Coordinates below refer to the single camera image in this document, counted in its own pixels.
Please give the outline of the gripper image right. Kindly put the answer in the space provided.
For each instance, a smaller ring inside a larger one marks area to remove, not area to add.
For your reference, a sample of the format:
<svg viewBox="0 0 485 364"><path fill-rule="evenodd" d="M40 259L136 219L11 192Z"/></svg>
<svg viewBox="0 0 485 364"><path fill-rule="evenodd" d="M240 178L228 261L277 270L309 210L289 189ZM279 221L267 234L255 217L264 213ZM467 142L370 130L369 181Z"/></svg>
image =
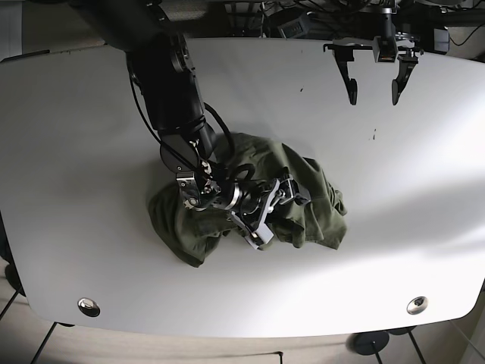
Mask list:
<svg viewBox="0 0 485 364"><path fill-rule="evenodd" d="M337 67L342 76L345 84L346 92L351 105L356 105L358 98L358 84L356 79L349 76L348 63L355 60L353 55L353 49L355 50L372 50L377 51L378 38L375 36L372 40L359 39L355 37L344 37L342 39L334 39L329 43L323 45L324 51L327 49L333 50L333 56L335 58ZM404 52L407 49L411 49L413 52L424 53L424 50L418 46L420 36L415 36L410 33L398 32L394 36L397 49L400 52ZM406 52L398 56L399 72L395 79L392 81L392 103L397 105L402 92L406 88L408 80L412 71L417 65L417 56L412 52Z"/></svg>

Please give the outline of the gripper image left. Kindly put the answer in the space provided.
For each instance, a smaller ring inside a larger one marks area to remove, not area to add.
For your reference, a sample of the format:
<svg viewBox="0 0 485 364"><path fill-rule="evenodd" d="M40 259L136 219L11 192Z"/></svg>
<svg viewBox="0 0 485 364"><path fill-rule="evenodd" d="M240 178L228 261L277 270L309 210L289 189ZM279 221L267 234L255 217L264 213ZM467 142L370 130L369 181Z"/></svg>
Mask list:
<svg viewBox="0 0 485 364"><path fill-rule="evenodd" d="M275 206L294 202L304 206L311 194L289 174L271 180L224 182L217 195L217 208L245 232L256 232Z"/></svg>

